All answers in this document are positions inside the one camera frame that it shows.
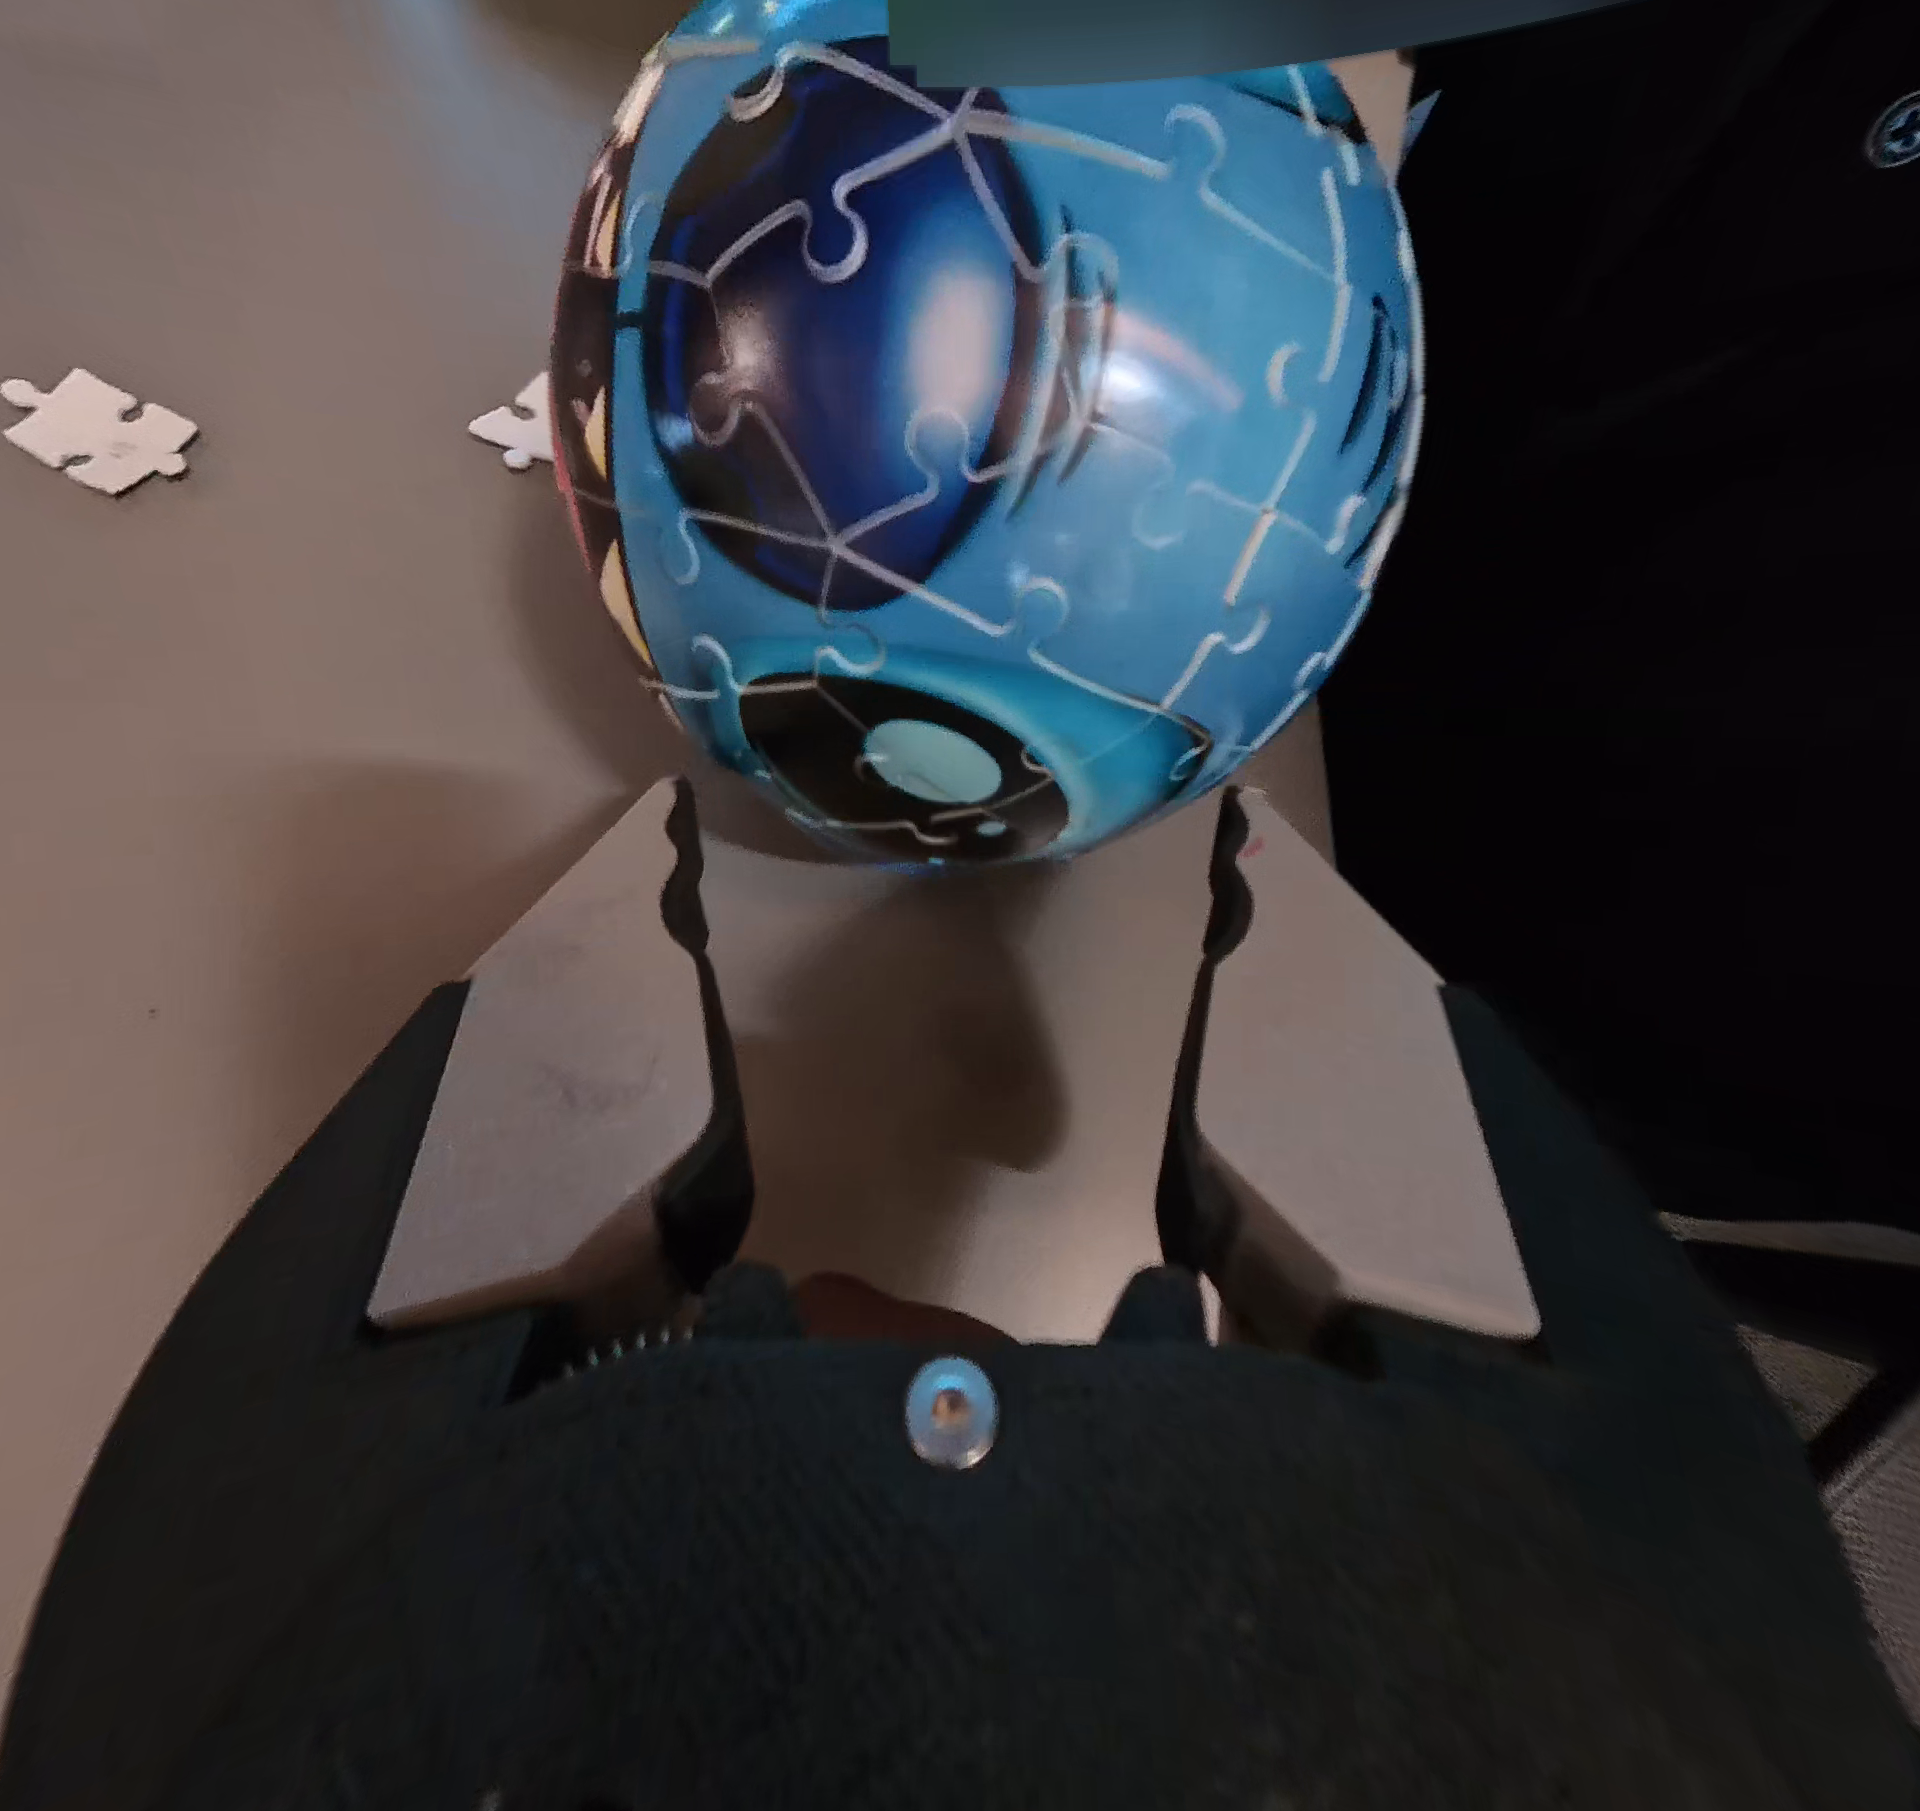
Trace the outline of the white puzzle piece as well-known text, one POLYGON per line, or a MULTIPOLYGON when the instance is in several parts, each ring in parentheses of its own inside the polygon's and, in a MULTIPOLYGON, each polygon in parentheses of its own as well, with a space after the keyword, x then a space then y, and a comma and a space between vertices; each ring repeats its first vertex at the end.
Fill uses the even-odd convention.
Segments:
POLYGON ((470 439, 496 454, 507 474, 532 474, 537 465, 552 470, 552 385, 547 370, 537 370, 512 401, 483 407, 470 420, 470 439))
POLYGON ((51 391, 5 377, 0 393, 14 407, 5 443, 104 499, 122 499, 147 476, 183 476, 188 449, 204 432, 198 420, 147 404, 85 365, 51 391))

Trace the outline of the blue puzzle ball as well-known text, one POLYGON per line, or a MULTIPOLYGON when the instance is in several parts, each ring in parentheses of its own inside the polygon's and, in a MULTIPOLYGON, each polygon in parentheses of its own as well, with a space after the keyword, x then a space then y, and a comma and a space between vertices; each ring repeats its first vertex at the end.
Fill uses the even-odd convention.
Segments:
POLYGON ((1081 856, 1322 691, 1423 290, 1327 62, 932 89, 886 0, 702 0, 567 225, 558 490, 662 710, 894 866, 1081 856))

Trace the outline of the grey mesh office chair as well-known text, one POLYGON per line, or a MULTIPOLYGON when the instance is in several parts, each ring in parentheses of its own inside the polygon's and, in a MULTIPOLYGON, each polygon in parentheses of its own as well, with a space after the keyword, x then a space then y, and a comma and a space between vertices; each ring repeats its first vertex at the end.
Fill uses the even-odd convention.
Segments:
POLYGON ((1920 1630, 1920 1248, 1884 1225, 1661 1213, 1784 1410, 1888 1660, 1920 1630))

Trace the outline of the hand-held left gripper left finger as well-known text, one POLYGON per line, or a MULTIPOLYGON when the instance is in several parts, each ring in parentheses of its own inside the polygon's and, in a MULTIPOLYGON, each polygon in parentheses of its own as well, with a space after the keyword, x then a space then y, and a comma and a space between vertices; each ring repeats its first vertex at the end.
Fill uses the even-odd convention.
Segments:
POLYGON ((368 1324, 671 1324, 732 1261, 754 1167, 702 872, 695 789, 658 778, 470 966, 368 1324))

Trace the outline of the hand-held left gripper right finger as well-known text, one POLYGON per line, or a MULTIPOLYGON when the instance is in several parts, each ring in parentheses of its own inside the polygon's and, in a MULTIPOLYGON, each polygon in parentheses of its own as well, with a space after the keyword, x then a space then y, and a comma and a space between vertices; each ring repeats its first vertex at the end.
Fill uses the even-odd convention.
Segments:
POLYGON ((1259 794, 1229 784, 1172 1054, 1155 1225, 1235 1338, 1356 1314, 1533 1344, 1443 979, 1259 794))

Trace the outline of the person's black shirt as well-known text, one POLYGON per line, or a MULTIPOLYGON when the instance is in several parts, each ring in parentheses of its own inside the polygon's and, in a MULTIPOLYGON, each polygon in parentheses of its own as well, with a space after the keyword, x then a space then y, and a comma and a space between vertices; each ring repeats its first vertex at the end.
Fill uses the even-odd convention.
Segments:
POLYGON ((1920 0, 1406 52, 1406 518, 1344 876, 1684 1218, 1920 1208, 1920 0))

